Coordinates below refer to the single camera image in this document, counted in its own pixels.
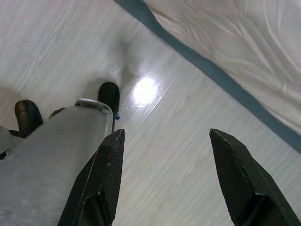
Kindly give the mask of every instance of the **blue strip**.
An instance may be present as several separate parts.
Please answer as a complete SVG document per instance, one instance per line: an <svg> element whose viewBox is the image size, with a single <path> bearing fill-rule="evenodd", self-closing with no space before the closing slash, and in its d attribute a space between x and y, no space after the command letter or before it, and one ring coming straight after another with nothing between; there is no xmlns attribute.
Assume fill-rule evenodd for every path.
<svg viewBox="0 0 301 226"><path fill-rule="evenodd" d="M174 36L168 33L151 13L142 0L115 0L132 16L147 26L153 33L159 36L168 45L178 51L184 58L193 63L204 74L211 78L222 89L234 97L242 106L252 112L260 121L266 124L274 133L286 141L290 146L301 153L301 136L282 124L272 116L262 105L236 83L225 71L216 66L210 60L205 59L196 51L182 44Z"/></svg>

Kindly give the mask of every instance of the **wooden floor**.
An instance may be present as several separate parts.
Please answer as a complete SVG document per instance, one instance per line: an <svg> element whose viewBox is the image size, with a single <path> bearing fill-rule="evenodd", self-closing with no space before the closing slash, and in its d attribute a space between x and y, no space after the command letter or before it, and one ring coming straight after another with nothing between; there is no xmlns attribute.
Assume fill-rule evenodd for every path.
<svg viewBox="0 0 301 226"><path fill-rule="evenodd" d="M114 226L228 226L209 129L242 141L301 218L301 156L111 0L0 1L0 124L14 104L44 118L104 81L126 129Z"/></svg>

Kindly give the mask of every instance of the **white bedsheet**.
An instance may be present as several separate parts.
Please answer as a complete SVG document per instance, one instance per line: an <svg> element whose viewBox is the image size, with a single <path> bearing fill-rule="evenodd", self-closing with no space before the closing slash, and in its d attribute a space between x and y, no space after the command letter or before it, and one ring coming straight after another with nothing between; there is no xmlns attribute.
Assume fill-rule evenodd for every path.
<svg viewBox="0 0 301 226"><path fill-rule="evenodd" d="M157 21L301 134L301 0L146 0Z"/></svg>

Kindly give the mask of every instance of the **pant leg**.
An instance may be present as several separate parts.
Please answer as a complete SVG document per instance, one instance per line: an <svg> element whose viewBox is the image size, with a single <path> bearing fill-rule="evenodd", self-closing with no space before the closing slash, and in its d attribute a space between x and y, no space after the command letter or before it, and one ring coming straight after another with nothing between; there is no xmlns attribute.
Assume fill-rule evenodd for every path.
<svg viewBox="0 0 301 226"><path fill-rule="evenodd" d="M83 106L37 128L0 163L0 225L56 225L77 175L111 129L111 112Z"/></svg>

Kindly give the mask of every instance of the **black shoe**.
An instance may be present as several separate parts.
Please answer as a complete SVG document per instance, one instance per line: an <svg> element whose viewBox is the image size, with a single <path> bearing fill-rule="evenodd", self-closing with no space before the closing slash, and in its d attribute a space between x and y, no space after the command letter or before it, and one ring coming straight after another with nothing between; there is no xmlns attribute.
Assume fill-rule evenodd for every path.
<svg viewBox="0 0 301 226"><path fill-rule="evenodd" d="M43 124L40 111L31 100L21 100L17 102L15 105L15 114L21 137L27 137L37 127Z"/></svg>
<svg viewBox="0 0 301 226"><path fill-rule="evenodd" d="M119 111L120 91L116 84L113 82L104 83L98 91L97 100L108 105L113 112L113 126L114 131L115 119Z"/></svg>

